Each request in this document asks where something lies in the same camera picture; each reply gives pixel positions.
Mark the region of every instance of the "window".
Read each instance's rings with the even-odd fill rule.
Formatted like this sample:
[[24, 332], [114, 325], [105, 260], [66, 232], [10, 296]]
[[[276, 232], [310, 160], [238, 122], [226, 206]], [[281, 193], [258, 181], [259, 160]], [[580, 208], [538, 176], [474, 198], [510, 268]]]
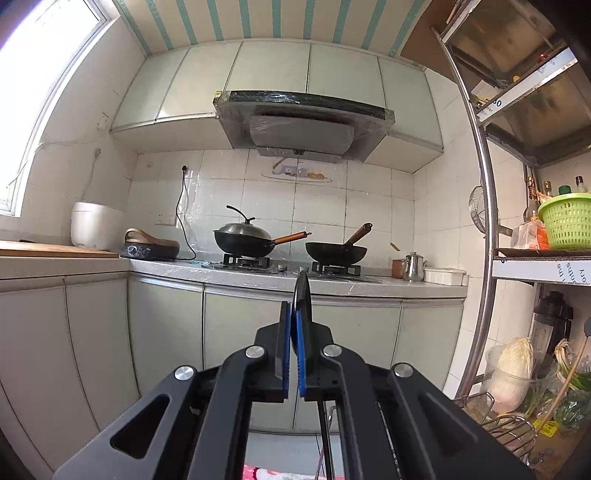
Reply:
[[0, 213], [15, 213], [13, 199], [46, 107], [105, 22], [92, 0], [42, 0], [0, 50]]

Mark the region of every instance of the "glass bottle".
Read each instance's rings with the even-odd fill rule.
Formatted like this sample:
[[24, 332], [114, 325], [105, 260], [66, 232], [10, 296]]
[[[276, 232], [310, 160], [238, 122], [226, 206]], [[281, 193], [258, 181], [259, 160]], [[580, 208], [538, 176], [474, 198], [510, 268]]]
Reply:
[[544, 192], [546, 193], [546, 195], [548, 197], [554, 196], [554, 195], [552, 195], [552, 184], [547, 180], [544, 182]]
[[527, 190], [530, 199], [527, 202], [527, 209], [524, 213], [524, 218], [532, 220], [538, 218], [538, 190], [535, 187], [535, 181], [532, 177], [527, 177]]
[[577, 192], [587, 193], [587, 187], [585, 187], [585, 184], [583, 183], [583, 177], [579, 175], [575, 180], [577, 182]]

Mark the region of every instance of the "metal shelf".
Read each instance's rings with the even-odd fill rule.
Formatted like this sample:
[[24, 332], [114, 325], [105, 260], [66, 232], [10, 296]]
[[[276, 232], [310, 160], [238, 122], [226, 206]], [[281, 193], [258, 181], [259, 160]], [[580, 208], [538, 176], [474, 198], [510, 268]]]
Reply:
[[503, 258], [493, 261], [492, 276], [504, 280], [591, 287], [591, 260]]
[[501, 89], [484, 106], [471, 98], [490, 140], [532, 167], [591, 148], [591, 83], [527, 0], [466, 1], [441, 39], [466, 85]]

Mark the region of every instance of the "black frying pan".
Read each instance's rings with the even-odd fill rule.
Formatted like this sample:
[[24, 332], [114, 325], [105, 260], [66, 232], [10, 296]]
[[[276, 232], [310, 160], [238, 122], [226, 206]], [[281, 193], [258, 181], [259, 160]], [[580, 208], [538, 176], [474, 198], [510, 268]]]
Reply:
[[267, 240], [257, 236], [244, 235], [243, 233], [220, 232], [219, 230], [214, 230], [213, 234], [218, 247], [227, 254], [253, 258], [266, 257], [273, 251], [276, 245], [293, 242], [293, 240], [301, 240], [311, 235], [308, 232], [298, 232], [273, 240]]
[[322, 265], [335, 265], [337, 267], [354, 265], [361, 261], [368, 251], [367, 248], [357, 247], [354, 243], [370, 233], [372, 227], [371, 223], [364, 224], [344, 244], [306, 242], [306, 251], [309, 256]]

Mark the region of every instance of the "wire rack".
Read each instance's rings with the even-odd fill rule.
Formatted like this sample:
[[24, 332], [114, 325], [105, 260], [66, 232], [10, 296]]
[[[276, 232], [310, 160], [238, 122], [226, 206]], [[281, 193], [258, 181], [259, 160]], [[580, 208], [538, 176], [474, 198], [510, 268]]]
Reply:
[[460, 397], [454, 402], [501, 445], [529, 466], [530, 453], [538, 434], [527, 419], [513, 414], [491, 418], [490, 413], [495, 399], [488, 392]]

